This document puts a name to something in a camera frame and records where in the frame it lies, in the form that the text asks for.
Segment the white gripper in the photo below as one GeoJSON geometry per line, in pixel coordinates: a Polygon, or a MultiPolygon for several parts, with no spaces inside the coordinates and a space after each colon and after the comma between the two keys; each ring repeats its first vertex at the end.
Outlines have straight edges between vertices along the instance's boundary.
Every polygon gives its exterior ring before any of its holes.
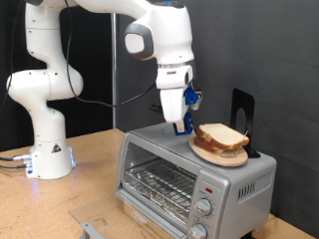
{"type": "Polygon", "coordinates": [[[159,92],[164,119],[167,122],[176,122],[177,132],[185,132],[182,120],[188,106],[185,104],[183,93],[183,88],[166,89],[159,92]]]}

